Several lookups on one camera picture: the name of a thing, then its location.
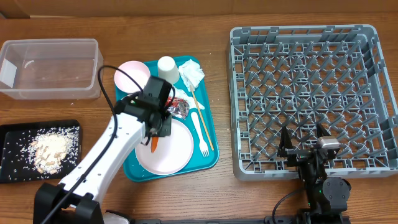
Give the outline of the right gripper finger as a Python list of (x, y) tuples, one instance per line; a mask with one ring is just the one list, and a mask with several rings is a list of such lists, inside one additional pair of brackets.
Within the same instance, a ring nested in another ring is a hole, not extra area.
[(277, 150), (277, 155), (279, 157), (288, 157), (290, 152), (294, 150), (290, 134), (286, 126), (283, 126), (280, 130), (280, 143)]
[(331, 136), (321, 123), (316, 124), (317, 138)]

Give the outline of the orange carrot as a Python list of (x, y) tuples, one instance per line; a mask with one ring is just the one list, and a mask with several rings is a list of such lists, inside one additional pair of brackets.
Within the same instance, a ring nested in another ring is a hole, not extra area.
[(154, 153), (158, 145), (159, 137), (153, 136), (151, 139), (151, 153)]

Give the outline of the large pink plate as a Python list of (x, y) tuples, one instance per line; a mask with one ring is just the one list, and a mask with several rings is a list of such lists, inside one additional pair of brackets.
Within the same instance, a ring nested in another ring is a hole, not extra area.
[(158, 140), (154, 152), (151, 143), (138, 145), (136, 157), (145, 170), (156, 175), (174, 174), (183, 169), (193, 154), (193, 137), (190, 130), (179, 120), (173, 119), (171, 135)]

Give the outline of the rice and peanut shells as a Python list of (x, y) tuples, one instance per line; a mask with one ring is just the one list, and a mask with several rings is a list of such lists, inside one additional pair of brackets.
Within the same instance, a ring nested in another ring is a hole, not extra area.
[(31, 143), (35, 149), (34, 165), (39, 172), (46, 168), (51, 174), (55, 172), (53, 166), (59, 166), (60, 161), (65, 158), (68, 141), (61, 135), (43, 136), (43, 139), (35, 140)]

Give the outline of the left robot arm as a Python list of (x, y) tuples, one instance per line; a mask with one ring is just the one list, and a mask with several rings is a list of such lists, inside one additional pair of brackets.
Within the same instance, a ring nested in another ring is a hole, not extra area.
[(171, 133), (169, 94), (164, 79), (150, 77), (143, 90), (111, 105), (108, 127), (85, 158), (58, 185), (43, 184), (35, 195), (34, 223), (133, 223), (118, 212), (102, 212), (101, 203), (131, 151), (155, 136)]

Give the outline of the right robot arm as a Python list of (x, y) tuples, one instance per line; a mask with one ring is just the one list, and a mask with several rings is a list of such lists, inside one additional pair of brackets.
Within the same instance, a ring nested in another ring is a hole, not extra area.
[(329, 177), (324, 163), (336, 158), (340, 143), (321, 125), (317, 124), (317, 142), (309, 150), (295, 150), (286, 126), (281, 129), (277, 155), (287, 159), (289, 167), (296, 167), (303, 181), (303, 188), (295, 190), (280, 199), (272, 211), (272, 221), (277, 222), (275, 212), (287, 198), (306, 192), (308, 208), (299, 209), (296, 216), (288, 218), (290, 223), (349, 223), (349, 217), (342, 213), (347, 210), (351, 184), (341, 177)]

